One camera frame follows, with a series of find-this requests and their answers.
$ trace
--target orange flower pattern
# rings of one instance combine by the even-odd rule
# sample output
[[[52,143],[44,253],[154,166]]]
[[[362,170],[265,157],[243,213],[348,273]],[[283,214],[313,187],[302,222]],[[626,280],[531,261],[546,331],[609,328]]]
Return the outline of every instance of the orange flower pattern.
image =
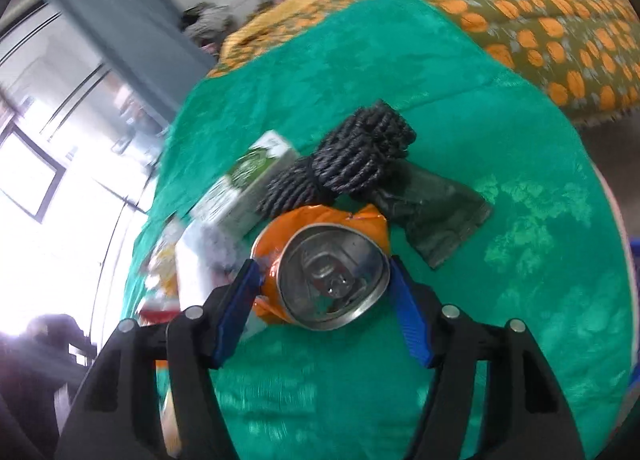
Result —
[[[244,65],[355,1],[317,0],[233,47],[210,76]],[[425,1],[548,94],[575,124],[612,118],[638,105],[640,22],[628,0]]]

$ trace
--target floor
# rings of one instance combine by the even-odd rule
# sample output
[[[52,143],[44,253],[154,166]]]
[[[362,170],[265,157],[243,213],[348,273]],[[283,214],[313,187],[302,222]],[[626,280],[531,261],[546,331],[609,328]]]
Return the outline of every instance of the floor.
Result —
[[[616,196],[629,237],[640,238],[640,116],[582,129],[580,136]]]

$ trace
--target rope bundle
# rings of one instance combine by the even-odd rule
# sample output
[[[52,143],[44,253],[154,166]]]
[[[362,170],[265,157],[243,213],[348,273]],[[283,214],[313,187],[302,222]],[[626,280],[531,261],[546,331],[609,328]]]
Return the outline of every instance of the rope bundle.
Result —
[[[267,187],[258,206],[275,218],[304,205],[331,205],[341,193],[359,193],[382,178],[386,165],[407,156],[415,132],[384,101],[359,108]]]

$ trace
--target can pull tab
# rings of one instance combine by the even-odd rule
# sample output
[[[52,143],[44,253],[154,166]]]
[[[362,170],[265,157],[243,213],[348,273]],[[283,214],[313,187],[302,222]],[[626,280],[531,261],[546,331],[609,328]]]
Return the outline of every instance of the can pull tab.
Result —
[[[320,253],[302,263],[305,278],[323,296],[340,299],[356,283],[351,271],[331,253]]]

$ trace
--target orange object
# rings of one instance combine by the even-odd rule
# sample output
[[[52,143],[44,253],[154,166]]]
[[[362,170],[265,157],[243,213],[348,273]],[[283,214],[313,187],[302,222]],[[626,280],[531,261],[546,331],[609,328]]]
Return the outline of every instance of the orange object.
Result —
[[[280,215],[262,231],[254,242],[252,258],[266,270],[262,296],[254,302],[254,311],[267,323],[291,323],[278,294],[276,277],[282,251],[292,236],[309,224],[340,224],[371,238],[387,255],[391,254],[386,218],[372,204],[357,213],[340,211],[324,205],[303,206]]]

